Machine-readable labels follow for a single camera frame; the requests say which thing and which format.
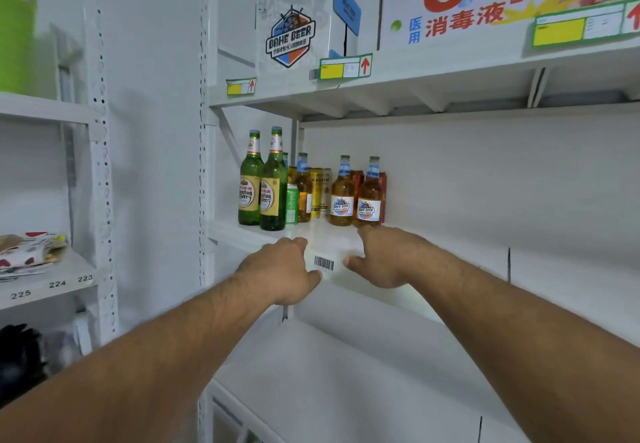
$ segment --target hand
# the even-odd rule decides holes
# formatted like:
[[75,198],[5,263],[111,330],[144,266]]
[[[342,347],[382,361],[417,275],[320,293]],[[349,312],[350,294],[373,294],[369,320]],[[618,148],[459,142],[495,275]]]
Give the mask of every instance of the hand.
[[365,225],[358,229],[365,257],[347,256],[343,264],[380,288],[397,288],[408,281],[429,241],[395,227]]
[[240,263],[237,273],[249,275],[268,291],[276,305],[301,302],[320,283],[320,271],[305,266],[307,239],[283,237],[275,244],[262,246]]

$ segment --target bahe beer box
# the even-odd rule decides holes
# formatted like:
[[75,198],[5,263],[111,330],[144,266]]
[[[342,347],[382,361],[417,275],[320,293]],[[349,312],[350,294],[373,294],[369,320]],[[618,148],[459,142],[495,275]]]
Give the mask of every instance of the bahe beer box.
[[258,1],[257,75],[317,68],[321,58],[356,55],[360,15],[355,0]]

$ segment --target left hand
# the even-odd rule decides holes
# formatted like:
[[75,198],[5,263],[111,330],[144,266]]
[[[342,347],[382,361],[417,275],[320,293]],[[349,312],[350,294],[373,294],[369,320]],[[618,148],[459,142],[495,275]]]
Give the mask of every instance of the left hand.
[[307,239],[283,237],[246,257],[237,269],[267,288],[276,305],[301,302],[320,283],[320,271],[308,271],[304,253]]

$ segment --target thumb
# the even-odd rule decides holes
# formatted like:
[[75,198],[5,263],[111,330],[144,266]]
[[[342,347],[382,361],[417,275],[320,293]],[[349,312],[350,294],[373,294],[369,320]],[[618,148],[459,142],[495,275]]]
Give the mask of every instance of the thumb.
[[345,268],[353,271],[354,273],[359,274],[361,277],[366,278],[365,273],[365,259],[360,256],[347,256],[342,261]]
[[322,280],[322,273],[316,269],[315,271],[309,271],[307,273],[307,277],[309,279],[309,285],[311,286],[311,289],[314,290]]

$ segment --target blue box side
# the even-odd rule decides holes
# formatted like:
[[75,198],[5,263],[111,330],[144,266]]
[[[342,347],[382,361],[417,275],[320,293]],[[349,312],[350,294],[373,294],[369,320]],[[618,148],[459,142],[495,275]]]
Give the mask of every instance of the blue box side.
[[360,33],[360,16],[362,11],[355,0],[333,0],[333,11],[358,36]]

